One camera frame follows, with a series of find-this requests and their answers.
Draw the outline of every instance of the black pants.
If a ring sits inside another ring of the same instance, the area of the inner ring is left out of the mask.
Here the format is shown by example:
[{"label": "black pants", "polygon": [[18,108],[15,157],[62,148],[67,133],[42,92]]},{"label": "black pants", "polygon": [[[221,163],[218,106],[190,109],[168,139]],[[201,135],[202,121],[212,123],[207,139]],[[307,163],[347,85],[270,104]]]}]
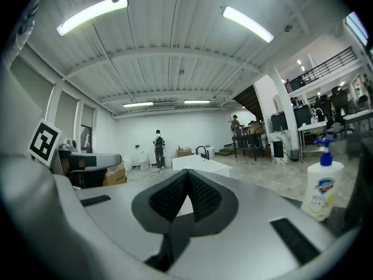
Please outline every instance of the black pants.
[{"label": "black pants", "polygon": [[157,167],[162,168],[164,167],[163,147],[156,147],[155,151],[156,151]]}]

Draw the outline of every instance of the black mesh pad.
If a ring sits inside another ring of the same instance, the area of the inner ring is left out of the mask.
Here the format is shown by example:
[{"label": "black mesh pad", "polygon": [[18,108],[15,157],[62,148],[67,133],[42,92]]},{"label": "black mesh pad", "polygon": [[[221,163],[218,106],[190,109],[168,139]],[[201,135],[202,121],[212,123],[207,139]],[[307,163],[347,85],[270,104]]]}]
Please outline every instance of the black mesh pad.
[{"label": "black mesh pad", "polygon": [[191,236],[221,232],[238,211],[231,190],[196,171],[182,170],[139,193],[132,201],[133,215],[146,231],[167,234],[187,195],[195,221]]}]

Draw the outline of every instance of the hand sanitizer bottle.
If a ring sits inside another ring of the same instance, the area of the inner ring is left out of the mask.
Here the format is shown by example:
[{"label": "hand sanitizer bottle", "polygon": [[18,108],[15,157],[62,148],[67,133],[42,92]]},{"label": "hand sanitizer bottle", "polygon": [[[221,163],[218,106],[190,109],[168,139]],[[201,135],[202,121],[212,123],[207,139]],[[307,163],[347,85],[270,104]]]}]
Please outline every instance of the hand sanitizer bottle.
[{"label": "hand sanitizer bottle", "polygon": [[342,163],[333,162],[329,152],[330,139],[316,141],[315,144],[324,144],[325,152],[321,155],[320,163],[310,165],[307,169],[307,189],[301,210],[313,216],[318,221],[329,217],[337,185],[341,181],[344,171]]}]

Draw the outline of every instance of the ceiling light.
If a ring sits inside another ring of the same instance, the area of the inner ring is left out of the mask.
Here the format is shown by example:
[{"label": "ceiling light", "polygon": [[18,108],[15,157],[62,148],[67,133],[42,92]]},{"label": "ceiling light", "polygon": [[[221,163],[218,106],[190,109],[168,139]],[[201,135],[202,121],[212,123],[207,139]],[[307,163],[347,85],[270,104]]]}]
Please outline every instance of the ceiling light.
[{"label": "ceiling light", "polygon": [[123,107],[125,108],[130,108],[130,107],[140,107],[140,106],[152,106],[153,102],[151,101],[146,101],[144,103],[134,103],[134,104],[125,104]]},{"label": "ceiling light", "polygon": [[185,100],[184,104],[208,104],[210,100]]},{"label": "ceiling light", "polygon": [[226,7],[226,9],[223,12],[223,16],[227,19],[235,21],[238,24],[243,25],[247,29],[250,29],[258,36],[260,36],[262,39],[264,39],[267,43],[273,40],[273,35],[270,34],[264,27],[259,25],[253,19],[250,19],[247,15],[244,15],[242,12],[239,12],[238,10],[230,6]]},{"label": "ceiling light", "polygon": [[57,32],[60,36],[64,36],[76,26],[95,18],[96,16],[100,16],[104,13],[115,11],[117,9],[126,8],[127,6],[127,0],[119,0],[117,3],[113,3],[112,0],[101,1],[82,10],[81,12],[78,12],[70,19],[67,19],[64,23],[57,27]]}]

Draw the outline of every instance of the balcony railing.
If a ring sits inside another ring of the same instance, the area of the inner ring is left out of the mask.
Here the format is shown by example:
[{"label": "balcony railing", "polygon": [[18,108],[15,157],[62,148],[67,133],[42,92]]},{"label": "balcony railing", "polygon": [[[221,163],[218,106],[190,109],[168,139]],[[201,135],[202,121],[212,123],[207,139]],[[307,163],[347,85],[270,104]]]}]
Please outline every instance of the balcony railing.
[{"label": "balcony railing", "polygon": [[296,77],[285,84],[288,93],[296,91],[307,84],[315,82],[317,79],[326,76],[327,74],[339,69],[343,65],[356,59],[356,55],[351,47],[345,49],[341,53],[335,55],[324,63],[312,68],[310,71],[305,72],[303,75]]}]

